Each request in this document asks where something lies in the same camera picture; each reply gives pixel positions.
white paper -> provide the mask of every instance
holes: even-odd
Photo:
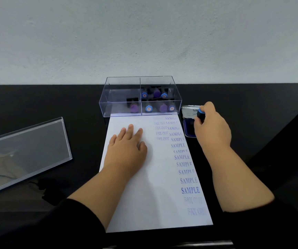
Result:
[[[201,184],[176,115],[110,117],[100,171],[110,138],[122,127],[143,128],[143,167],[129,181],[107,232],[212,225]]]

